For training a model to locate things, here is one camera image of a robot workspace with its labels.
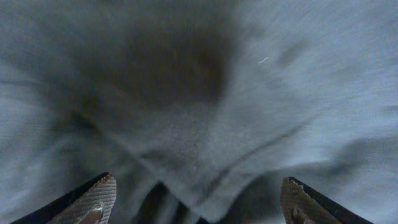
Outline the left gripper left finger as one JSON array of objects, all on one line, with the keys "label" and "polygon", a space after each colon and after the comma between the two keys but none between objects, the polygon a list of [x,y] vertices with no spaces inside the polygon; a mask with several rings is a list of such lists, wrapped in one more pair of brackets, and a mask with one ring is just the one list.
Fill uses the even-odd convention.
[{"label": "left gripper left finger", "polygon": [[116,195],[116,179],[104,172],[12,224],[107,224]]}]

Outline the black t-shirt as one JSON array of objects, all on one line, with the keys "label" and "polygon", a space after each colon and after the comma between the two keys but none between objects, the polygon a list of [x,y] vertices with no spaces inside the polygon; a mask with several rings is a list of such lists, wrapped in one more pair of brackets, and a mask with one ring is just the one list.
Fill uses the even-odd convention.
[{"label": "black t-shirt", "polygon": [[1,222],[103,172],[111,223],[397,222],[396,1],[2,1]]}]

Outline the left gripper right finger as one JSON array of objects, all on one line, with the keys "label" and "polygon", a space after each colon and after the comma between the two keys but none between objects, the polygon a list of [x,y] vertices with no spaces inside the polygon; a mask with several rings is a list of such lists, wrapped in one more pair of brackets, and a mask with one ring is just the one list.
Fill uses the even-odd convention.
[{"label": "left gripper right finger", "polygon": [[373,224],[294,177],[285,177],[280,207],[287,224]]}]

